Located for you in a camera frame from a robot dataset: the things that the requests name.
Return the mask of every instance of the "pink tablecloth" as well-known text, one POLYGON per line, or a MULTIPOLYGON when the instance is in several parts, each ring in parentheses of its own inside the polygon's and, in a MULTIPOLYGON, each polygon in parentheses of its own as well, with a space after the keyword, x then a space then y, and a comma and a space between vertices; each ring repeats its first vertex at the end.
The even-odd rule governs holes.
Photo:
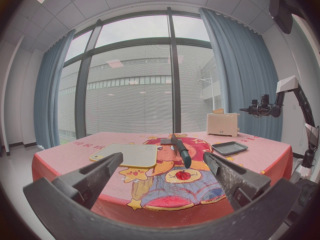
POLYGON ((151 169, 119 167, 102 190, 92 211, 115 220, 146 226, 190 225, 216 219, 233 210, 219 184, 203 162, 211 144, 238 141, 249 148, 224 157, 271 178, 290 178, 291 146, 257 136, 237 137, 189 132, 179 135, 192 156, 189 169, 175 158, 169 146, 160 147, 160 138, 169 134, 101 132, 38 152, 32 162, 33 180, 54 177, 92 163, 89 157, 111 143, 155 144, 157 164, 151 169))

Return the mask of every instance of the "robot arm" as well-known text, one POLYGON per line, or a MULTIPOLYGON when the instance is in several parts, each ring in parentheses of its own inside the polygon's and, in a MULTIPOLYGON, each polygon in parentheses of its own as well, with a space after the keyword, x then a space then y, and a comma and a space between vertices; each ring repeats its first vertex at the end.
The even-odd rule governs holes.
POLYGON ((287 92, 294 92, 306 122, 305 126, 308 136, 308 150, 305 153, 302 165, 306 168, 310 168, 312 166, 315 151, 318 149, 319 127, 315 126, 310 104, 298 82, 298 79, 294 75, 278 82, 276 90, 277 97, 274 104, 269 104, 269 95, 263 94, 261 95, 260 105, 258 104, 258 100, 253 99, 251 106, 248 108, 241 108, 240 111, 248 112, 250 115, 254 115, 258 118, 269 115, 277 118, 281 115, 283 100, 285 93, 287 92))

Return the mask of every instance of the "blue curtain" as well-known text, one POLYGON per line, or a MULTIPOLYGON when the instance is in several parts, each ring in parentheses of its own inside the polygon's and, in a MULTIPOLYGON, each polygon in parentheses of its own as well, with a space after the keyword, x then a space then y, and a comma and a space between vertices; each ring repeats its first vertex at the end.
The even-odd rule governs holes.
POLYGON ((71 30, 44 54, 34 94, 34 131, 38 145, 49 149, 60 145, 58 92, 67 51, 75 34, 71 30))
POLYGON ((276 99, 278 75, 262 36, 222 14, 199 9, 206 26, 220 77, 221 102, 225 112, 239 113, 240 132, 281 141, 282 116, 255 118, 246 112, 251 100, 262 94, 276 99))

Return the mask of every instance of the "gray tray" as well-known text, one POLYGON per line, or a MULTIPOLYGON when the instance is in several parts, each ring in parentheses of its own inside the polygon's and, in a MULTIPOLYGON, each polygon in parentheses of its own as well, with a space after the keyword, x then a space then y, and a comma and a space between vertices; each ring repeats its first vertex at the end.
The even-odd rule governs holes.
POLYGON ((248 146, 236 141, 226 143, 213 144, 212 148, 223 156, 232 155, 247 150, 248 146))

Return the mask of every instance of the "ceiling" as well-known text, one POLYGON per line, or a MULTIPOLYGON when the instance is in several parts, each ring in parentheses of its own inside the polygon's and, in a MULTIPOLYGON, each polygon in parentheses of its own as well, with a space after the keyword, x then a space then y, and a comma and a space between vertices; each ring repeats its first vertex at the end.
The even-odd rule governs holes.
POLYGON ((118 7, 145 2, 182 3, 206 7, 230 15, 262 34, 273 24, 269 0, 25 0, 12 18, 3 39, 21 48, 45 52, 80 23, 118 7))

